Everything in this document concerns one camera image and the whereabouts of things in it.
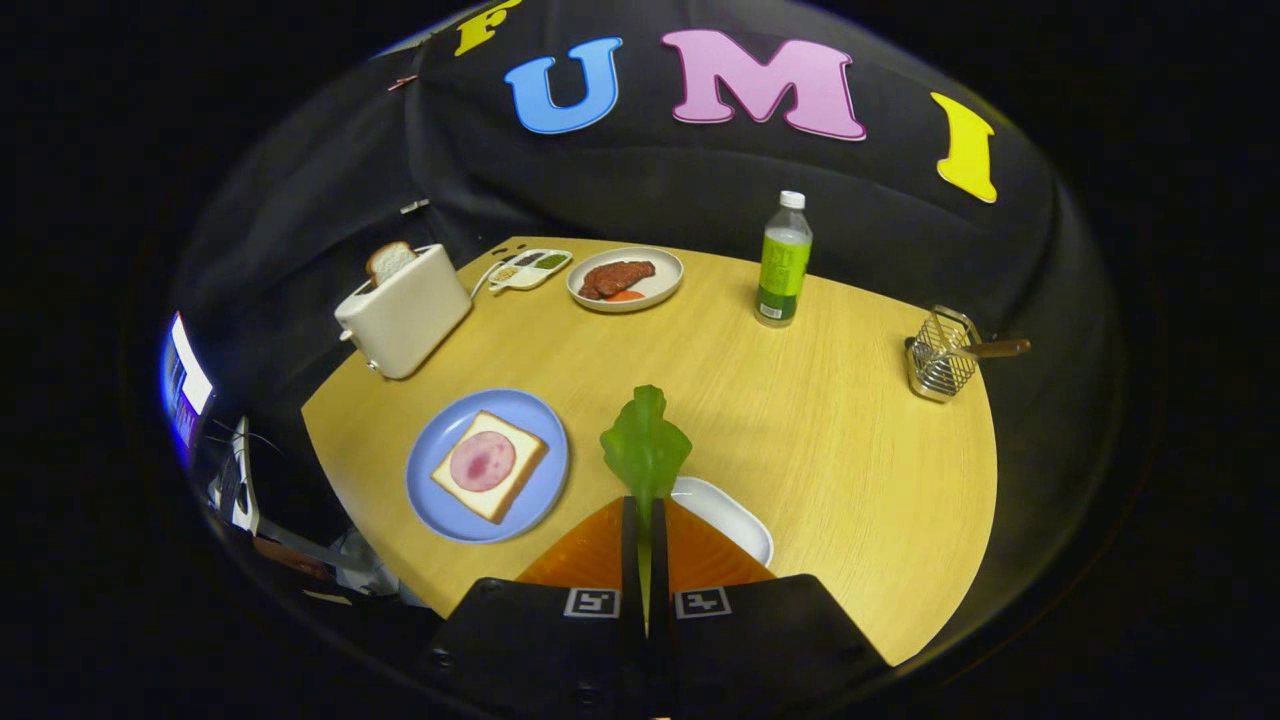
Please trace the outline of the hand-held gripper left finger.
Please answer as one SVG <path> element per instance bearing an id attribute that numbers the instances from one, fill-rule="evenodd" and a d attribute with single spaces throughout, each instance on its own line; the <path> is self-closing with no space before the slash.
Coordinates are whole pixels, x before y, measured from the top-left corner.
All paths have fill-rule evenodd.
<path id="1" fill-rule="evenodd" d="M 643 719 L 637 512 L 614 507 L 616 580 L 476 580 L 425 650 L 426 689 L 467 719 Z"/>

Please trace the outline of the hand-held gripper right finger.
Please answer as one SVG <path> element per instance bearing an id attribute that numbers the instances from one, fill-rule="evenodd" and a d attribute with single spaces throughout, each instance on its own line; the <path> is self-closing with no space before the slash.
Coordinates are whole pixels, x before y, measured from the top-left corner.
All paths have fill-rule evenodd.
<path id="1" fill-rule="evenodd" d="M 820 580 L 774 577 L 672 501 L 650 533 L 650 708 L 668 719 L 829 719 L 891 667 Z"/>

